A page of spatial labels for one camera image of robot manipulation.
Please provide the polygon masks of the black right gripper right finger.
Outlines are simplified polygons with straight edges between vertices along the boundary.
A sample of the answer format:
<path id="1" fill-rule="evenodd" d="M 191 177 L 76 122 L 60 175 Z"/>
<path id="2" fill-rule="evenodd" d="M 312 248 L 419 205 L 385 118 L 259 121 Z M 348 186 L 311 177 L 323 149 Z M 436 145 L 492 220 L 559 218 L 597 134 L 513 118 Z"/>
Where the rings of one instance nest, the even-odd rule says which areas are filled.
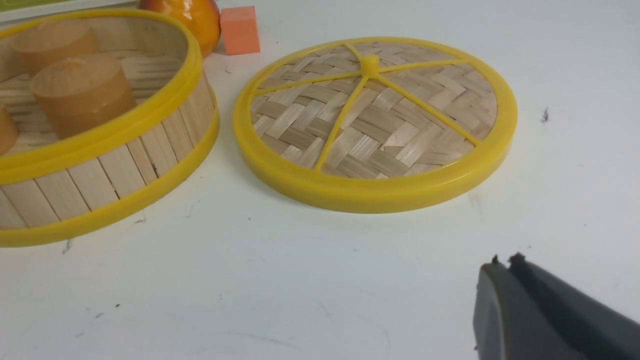
<path id="1" fill-rule="evenodd" d="M 586 360 L 637 360 L 639 324 L 516 253 L 509 272 L 551 328 Z"/>

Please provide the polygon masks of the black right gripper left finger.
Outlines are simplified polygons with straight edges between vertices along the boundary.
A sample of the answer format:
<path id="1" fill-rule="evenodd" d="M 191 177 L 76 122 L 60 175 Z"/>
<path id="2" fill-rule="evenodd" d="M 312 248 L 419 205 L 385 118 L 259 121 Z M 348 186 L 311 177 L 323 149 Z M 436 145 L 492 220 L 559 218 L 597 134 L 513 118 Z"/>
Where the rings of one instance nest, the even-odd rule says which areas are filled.
<path id="1" fill-rule="evenodd" d="M 480 360 L 583 360 L 558 335 L 535 301 L 493 256 L 478 272 L 473 311 Z"/>

